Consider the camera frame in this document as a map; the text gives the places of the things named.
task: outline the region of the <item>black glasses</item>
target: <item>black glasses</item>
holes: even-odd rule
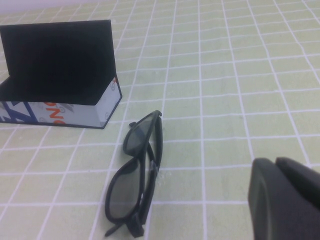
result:
[[[156,110],[140,121],[130,123],[131,129],[124,139],[123,151],[133,158],[116,172],[106,192],[105,216],[115,224],[106,232],[106,237],[123,224],[133,237],[144,235],[142,226],[147,220],[162,158],[161,116],[162,113]],[[152,133],[155,137],[155,155],[149,142]],[[146,168],[147,155],[149,168]]]

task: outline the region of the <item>light green surface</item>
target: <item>light green surface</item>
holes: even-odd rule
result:
[[[104,130],[0,125],[0,239],[103,239],[128,123],[156,109],[163,158],[144,239],[252,239],[252,159],[320,170],[319,18],[316,0],[108,0],[0,16],[111,19],[123,93]],[[130,238],[122,227],[109,239]]]

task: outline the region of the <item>printed box exterior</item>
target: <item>printed box exterior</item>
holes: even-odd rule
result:
[[[0,102],[0,123],[103,129],[122,98],[115,77],[96,105],[54,102]]]

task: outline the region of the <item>glasses frame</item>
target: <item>glasses frame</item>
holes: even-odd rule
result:
[[[145,119],[152,116],[150,127],[145,135],[143,142],[138,145],[136,148],[128,149],[128,140],[130,135],[136,129],[136,127],[142,123]],[[126,224],[130,233],[133,237],[141,237],[144,235],[143,225],[146,224],[149,209],[151,206],[152,198],[155,191],[156,186],[156,178],[159,172],[161,160],[162,160],[162,152],[163,152],[163,132],[162,132],[162,113],[158,110],[151,112],[144,118],[142,118],[138,122],[130,123],[131,129],[125,136],[123,142],[123,151],[125,154],[133,157],[129,160],[125,165],[123,165],[113,176],[108,190],[106,192],[104,211],[106,218],[113,224],[110,230],[108,230],[105,236],[110,236],[114,233],[118,228],[122,225]],[[151,148],[149,143],[152,132],[155,132],[155,154]],[[149,179],[147,185],[145,185],[146,181],[146,156],[149,156],[150,160],[150,169],[149,169]],[[128,212],[124,217],[113,217],[110,211],[110,200],[112,196],[112,192],[116,181],[118,178],[125,174],[124,171],[127,169],[129,165],[134,163],[140,164],[140,179],[139,179],[139,193],[135,206],[132,208],[130,212]]]

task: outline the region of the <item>open box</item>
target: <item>open box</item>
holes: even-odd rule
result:
[[[110,20],[0,26],[0,123],[103,129],[120,90]]]

